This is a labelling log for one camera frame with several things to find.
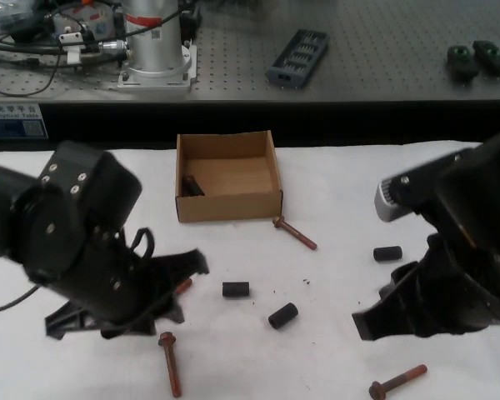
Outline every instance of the cable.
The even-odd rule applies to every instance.
[[[4,33],[2,38],[0,39],[0,42],[7,38],[8,36],[10,36],[10,33]],[[50,78],[48,79],[48,83],[41,89],[38,89],[36,90],[35,92],[31,92],[31,93],[6,93],[6,92],[2,92],[0,90],[0,94],[2,94],[3,96],[7,96],[7,97],[10,97],[10,98],[26,98],[28,96],[33,96],[35,94],[39,94],[39,93],[42,93],[44,92],[45,90],[47,90],[50,85],[52,84],[53,82],[53,79],[54,77],[56,76],[56,73],[58,72],[58,68],[59,68],[59,61],[61,60],[61,52],[57,55],[57,61],[56,61],[56,64],[54,66],[54,69],[52,70],[52,74],[50,75]]]
[[[115,54],[110,57],[100,57],[99,60],[94,60],[94,61],[84,61],[80,63],[74,63],[74,64],[60,64],[57,66],[57,69],[64,69],[64,68],[88,68],[88,67],[96,67],[104,64],[110,64],[110,63],[118,63],[121,61],[124,61],[127,59],[127,56],[125,53],[121,54]],[[49,69],[49,68],[55,68],[54,65],[49,65],[49,64],[44,64],[40,63],[39,59],[36,57],[29,57],[25,58],[23,60],[8,60],[6,58],[0,57],[0,63],[5,63],[5,64],[10,64],[15,67],[20,67],[20,68],[31,68],[31,69]]]
[[[71,42],[71,43],[67,43],[67,46],[89,46],[89,45],[92,45],[92,44],[98,44],[98,43],[105,43],[105,42],[112,42],[114,40],[124,40],[126,38],[130,38],[132,36],[135,36],[135,35],[139,35],[141,33],[145,33],[145,32],[149,32],[149,31],[152,31],[153,29],[156,29],[156,28],[160,28],[163,24],[165,23],[168,23],[169,21],[171,21],[172,19],[174,19],[175,17],[178,17],[181,13],[183,13],[184,11],[188,10],[190,7],[192,7],[194,4],[196,3],[196,0],[193,0],[191,1],[189,4],[187,4],[186,6],[182,7],[182,8],[179,8],[176,12],[173,12],[172,14],[170,14],[168,17],[162,19],[160,22],[156,23],[155,25],[152,25],[151,27],[144,27],[142,29],[138,29],[137,31],[133,31],[133,32],[129,32],[129,33],[125,33],[123,35],[117,35],[115,37],[109,37],[109,38],[106,38],[106,39],[100,39],[100,40],[88,40],[86,42]],[[7,45],[7,46],[10,46],[12,48],[18,46],[19,44],[21,43],[14,43],[14,42],[1,42],[1,44],[3,45]],[[60,46],[56,45],[56,44],[45,44],[45,43],[41,43],[41,44],[38,44],[38,46],[41,46],[42,48],[58,48]]]
[[[3,306],[0,306],[0,312],[6,311],[11,307],[15,307],[17,304],[22,303],[24,300],[29,298],[31,295],[33,295],[40,287],[38,285],[35,285],[32,287],[30,290],[25,292],[21,297],[16,298],[12,302],[9,302],[8,304],[4,304]]]

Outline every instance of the label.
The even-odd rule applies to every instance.
[[[48,138],[38,104],[0,104],[0,139]]]
[[[150,17],[133,17],[126,14],[126,32],[134,33],[140,29],[156,26],[161,22],[161,18]],[[162,40],[161,27],[156,27],[151,31],[138,33],[137,36],[141,38],[149,38],[152,40]]]

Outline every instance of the screw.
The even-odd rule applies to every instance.
[[[176,342],[176,337],[171,332],[165,332],[159,335],[159,342],[157,342],[157,344],[163,346],[165,350],[172,396],[174,398],[180,398],[182,396],[182,388],[180,387],[178,369],[176,368],[176,358],[174,357],[174,342]]]
[[[308,237],[302,235],[299,231],[297,231],[294,227],[285,222],[285,217],[282,215],[280,217],[274,217],[272,220],[275,228],[282,228],[283,230],[289,232],[300,242],[311,248],[312,250],[317,250],[317,244],[310,240]]]
[[[187,279],[185,282],[183,282],[180,286],[176,287],[176,294],[182,294],[187,291],[193,284],[193,280],[191,278]]]
[[[387,392],[391,392],[393,389],[396,389],[413,379],[417,379],[427,372],[428,368],[424,364],[421,364],[418,367],[410,369],[402,375],[398,375],[397,377],[394,377],[384,383],[372,382],[372,386],[368,389],[368,393],[373,400],[383,400],[387,396]]]

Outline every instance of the open cardboard box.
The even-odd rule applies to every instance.
[[[178,135],[176,164],[180,223],[282,215],[282,181],[270,131]],[[185,175],[194,176],[205,196],[185,196]]]

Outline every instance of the white cloth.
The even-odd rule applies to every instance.
[[[434,229],[410,215],[381,222],[377,183],[420,162],[464,147],[457,142],[407,146],[280,148],[284,215],[315,241],[305,248],[271,221],[178,223],[175,151],[114,152],[137,174],[143,192],[126,228],[149,226],[156,254],[200,248],[211,273],[181,296],[186,322],[172,331],[183,398],[367,399],[385,381],[425,363],[425,377],[394,400],[500,400],[500,327],[462,337],[389,337],[362,342],[351,313],[372,306],[399,265],[419,259]],[[0,165],[38,175],[49,152],[0,153]],[[402,263],[379,265],[375,247],[400,245]],[[228,301],[223,281],[249,281],[252,297]],[[30,288],[21,267],[0,260],[0,305]],[[288,302],[299,316],[283,331],[267,317]],[[44,317],[65,303],[40,290],[0,313],[0,399],[158,400],[172,398],[156,337],[106,341],[95,332],[44,336]]]

